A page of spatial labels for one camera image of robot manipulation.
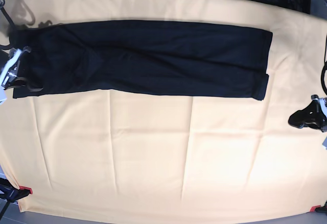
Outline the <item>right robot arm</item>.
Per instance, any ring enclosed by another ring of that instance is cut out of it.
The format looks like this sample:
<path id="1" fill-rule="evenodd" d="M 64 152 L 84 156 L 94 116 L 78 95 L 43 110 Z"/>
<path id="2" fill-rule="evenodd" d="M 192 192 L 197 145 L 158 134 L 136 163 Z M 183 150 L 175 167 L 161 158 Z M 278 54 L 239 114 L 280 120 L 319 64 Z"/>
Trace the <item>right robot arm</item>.
<path id="1" fill-rule="evenodd" d="M 16 48 L 15 44 L 18 40 L 17 28 L 7 11 L 5 4 L 7 0 L 1 0 L 1 14 L 9 24 L 9 31 L 13 35 L 7 45 L 1 45 L 1 89 L 7 90 L 11 88 L 26 87 L 31 92 L 38 92 L 43 89 L 41 84 L 35 80 L 18 75 L 20 61 L 26 53 L 31 52 L 28 46 L 22 49 Z"/>

